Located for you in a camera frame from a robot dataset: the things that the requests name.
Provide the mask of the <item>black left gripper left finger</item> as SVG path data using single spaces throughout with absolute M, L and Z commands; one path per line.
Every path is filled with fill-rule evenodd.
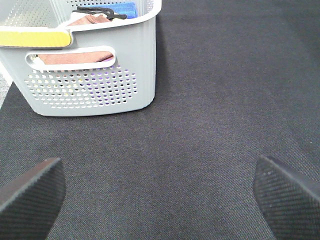
M 0 238 L 45 240 L 66 195 L 64 165 L 49 158 L 0 189 Z

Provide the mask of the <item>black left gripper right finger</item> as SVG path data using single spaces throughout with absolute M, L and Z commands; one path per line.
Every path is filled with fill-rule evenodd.
M 253 193 L 278 240 L 320 238 L 320 184 L 280 160 L 261 155 L 256 162 Z

